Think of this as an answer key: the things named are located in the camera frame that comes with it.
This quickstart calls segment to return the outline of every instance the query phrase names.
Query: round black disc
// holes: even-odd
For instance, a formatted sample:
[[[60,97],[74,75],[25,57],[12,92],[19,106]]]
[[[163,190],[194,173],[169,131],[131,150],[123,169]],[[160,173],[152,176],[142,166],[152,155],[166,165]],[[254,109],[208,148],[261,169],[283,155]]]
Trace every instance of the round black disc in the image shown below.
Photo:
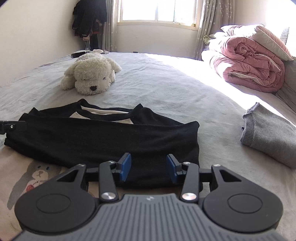
[[[238,233],[257,233],[276,228],[283,213],[273,193],[250,182],[221,185],[203,202],[205,214],[219,226]]]
[[[47,183],[25,193],[15,204],[22,228],[35,233],[64,233],[82,226],[96,208],[94,198],[71,183]]]

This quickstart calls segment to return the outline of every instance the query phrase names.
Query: black t-shirt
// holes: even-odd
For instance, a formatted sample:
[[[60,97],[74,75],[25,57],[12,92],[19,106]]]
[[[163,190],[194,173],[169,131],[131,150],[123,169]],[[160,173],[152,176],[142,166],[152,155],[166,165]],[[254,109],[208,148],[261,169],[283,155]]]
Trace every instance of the black t-shirt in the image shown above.
[[[179,162],[199,164],[198,122],[182,124],[141,104],[132,110],[100,108],[81,99],[41,111],[33,108],[20,121],[27,122],[27,130],[7,133],[4,144],[39,161],[91,168],[131,153],[126,188],[172,186],[166,167],[170,153]]]

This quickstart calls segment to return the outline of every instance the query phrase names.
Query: pillow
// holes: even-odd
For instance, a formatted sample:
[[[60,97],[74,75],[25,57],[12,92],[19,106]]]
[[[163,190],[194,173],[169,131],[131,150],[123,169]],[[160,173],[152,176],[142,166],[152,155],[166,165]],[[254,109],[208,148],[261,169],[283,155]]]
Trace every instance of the pillow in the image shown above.
[[[211,38],[208,35],[202,37],[202,40],[206,45],[209,45]]]
[[[296,26],[289,28],[286,47],[289,49],[292,56],[296,58]]]
[[[290,27],[287,27],[281,33],[280,40],[283,41],[284,44],[287,43],[287,39],[288,39],[288,35],[289,35],[289,29],[290,29]]]
[[[224,33],[224,32],[217,32],[217,33],[209,35],[209,37],[212,39],[218,39],[218,38],[227,37],[227,36],[228,36],[228,34]]]
[[[243,36],[253,39],[263,47],[267,48],[282,60],[292,61],[293,57],[290,54],[285,44],[267,28],[260,25],[228,25],[221,28],[229,36]]]

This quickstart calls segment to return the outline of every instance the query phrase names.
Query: cartoon bear print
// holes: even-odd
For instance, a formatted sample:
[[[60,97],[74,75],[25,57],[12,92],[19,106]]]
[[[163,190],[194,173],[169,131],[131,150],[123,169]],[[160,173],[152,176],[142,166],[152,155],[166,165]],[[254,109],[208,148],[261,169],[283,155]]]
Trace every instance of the cartoon bear print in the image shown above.
[[[11,210],[22,194],[58,175],[61,172],[61,169],[61,167],[56,165],[36,160],[32,161],[29,164],[27,171],[21,176],[21,178],[12,188],[7,202],[7,208]]]

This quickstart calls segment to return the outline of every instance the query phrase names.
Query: white wall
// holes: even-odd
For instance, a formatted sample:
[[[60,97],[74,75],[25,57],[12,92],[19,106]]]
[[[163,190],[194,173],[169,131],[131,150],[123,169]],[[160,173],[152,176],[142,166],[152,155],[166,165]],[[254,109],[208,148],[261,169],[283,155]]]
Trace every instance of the white wall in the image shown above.
[[[156,25],[117,26],[118,52],[154,53],[194,58],[197,31]]]
[[[295,25],[296,4],[291,0],[236,0],[234,23],[262,23],[276,35],[283,26]]]
[[[83,47],[71,29],[78,0],[8,0],[0,8],[0,85]]]

